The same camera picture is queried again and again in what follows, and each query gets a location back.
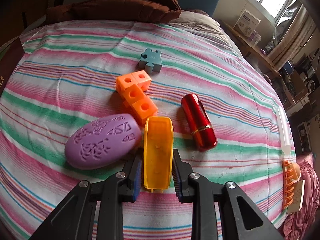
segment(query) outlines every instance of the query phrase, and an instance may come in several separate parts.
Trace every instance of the curtain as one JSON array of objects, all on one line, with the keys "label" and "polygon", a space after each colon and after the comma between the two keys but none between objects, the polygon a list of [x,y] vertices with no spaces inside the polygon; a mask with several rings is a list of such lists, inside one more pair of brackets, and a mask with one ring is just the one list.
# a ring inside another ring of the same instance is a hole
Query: curtain
[{"label": "curtain", "polygon": [[302,5],[283,39],[268,55],[276,70],[298,54],[315,30],[316,24]]}]

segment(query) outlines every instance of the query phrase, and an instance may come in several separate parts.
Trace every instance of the striped fabric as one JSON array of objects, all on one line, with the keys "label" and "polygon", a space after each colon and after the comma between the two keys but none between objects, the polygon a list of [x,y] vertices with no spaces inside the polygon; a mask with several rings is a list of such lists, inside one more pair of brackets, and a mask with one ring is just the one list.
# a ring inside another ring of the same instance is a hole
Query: striped fabric
[{"label": "striped fabric", "polygon": [[[17,239],[28,239],[80,180],[97,182],[121,170],[121,163],[72,168],[64,145],[84,124],[126,111],[115,80],[135,71],[146,48],[162,51],[163,67],[147,93],[158,115],[171,118],[181,158],[211,181],[238,183],[281,225],[284,156],[275,114],[281,103],[230,45],[208,38],[120,21],[63,22],[21,37],[26,53],[0,98],[0,218]],[[205,153],[195,149],[180,107],[192,92],[218,138]],[[293,141],[286,157],[295,161]],[[142,190],[136,203],[124,203],[123,214],[124,239],[190,239],[192,206],[178,202],[173,182],[163,194]],[[219,219],[218,230],[221,237]]]}]

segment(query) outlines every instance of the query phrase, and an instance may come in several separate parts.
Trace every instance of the screw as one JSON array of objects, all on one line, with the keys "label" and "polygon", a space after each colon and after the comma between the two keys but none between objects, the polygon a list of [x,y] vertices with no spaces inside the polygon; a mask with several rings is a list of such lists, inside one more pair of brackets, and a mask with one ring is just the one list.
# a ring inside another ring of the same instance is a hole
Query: screw
[{"label": "screw", "polygon": [[235,184],[233,181],[229,181],[229,182],[227,183],[227,187],[233,189],[233,188],[236,187],[236,184]]},{"label": "screw", "polygon": [[125,173],[123,171],[117,172],[116,177],[122,179],[125,177]]},{"label": "screw", "polygon": [[86,180],[82,180],[79,182],[80,187],[87,187],[88,185],[89,185],[89,182],[87,182]]},{"label": "screw", "polygon": [[199,179],[200,175],[198,173],[193,172],[193,173],[190,174],[190,177],[193,178],[193,179]]}]

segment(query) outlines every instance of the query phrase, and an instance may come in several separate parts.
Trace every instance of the beige notebook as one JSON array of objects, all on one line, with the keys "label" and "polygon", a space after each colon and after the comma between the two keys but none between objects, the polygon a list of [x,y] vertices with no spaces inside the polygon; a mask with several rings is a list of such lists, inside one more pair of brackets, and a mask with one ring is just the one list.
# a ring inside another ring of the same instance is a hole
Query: beige notebook
[{"label": "beige notebook", "polygon": [[302,208],[303,194],[304,194],[304,179],[292,185],[293,189],[293,202],[288,206],[287,213],[294,213]]}]

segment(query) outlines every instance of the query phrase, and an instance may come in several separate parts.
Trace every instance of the lipstick tube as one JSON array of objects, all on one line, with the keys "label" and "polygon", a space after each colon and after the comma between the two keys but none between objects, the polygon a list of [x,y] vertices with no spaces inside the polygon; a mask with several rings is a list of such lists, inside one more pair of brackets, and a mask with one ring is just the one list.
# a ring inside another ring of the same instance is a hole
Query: lipstick tube
[{"label": "lipstick tube", "polygon": [[199,151],[203,152],[216,147],[217,138],[199,97],[196,94],[185,95],[181,99],[181,106]]}]

